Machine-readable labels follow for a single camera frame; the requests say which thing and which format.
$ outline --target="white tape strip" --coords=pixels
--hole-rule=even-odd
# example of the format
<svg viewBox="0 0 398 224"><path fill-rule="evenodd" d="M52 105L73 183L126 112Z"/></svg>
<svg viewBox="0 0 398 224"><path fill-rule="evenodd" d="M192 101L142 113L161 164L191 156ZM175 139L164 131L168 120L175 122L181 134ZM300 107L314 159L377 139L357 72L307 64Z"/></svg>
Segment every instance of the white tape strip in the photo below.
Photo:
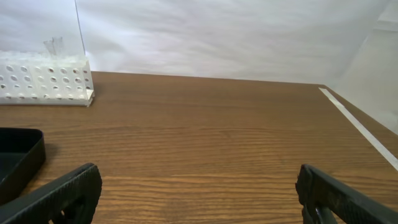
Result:
<svg viewBox="0 0 398 224"><path fill-rule="evenodd" d="M346 116L356 129L375 147L387 161L398 170L398 159L384 147L327 89L319 88L329 100Z"/></svg>

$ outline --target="black container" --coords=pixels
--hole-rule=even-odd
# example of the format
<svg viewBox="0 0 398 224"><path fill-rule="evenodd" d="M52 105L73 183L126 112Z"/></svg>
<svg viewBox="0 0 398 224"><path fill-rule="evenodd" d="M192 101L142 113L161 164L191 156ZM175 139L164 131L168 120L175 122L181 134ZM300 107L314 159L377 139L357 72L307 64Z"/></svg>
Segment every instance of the black container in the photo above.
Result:
<svg viewBox="0 0 398 224"><path fill-rule="evenodd" d="M42 131L0 128L0 205L19 196L44 160Z"/></svg>

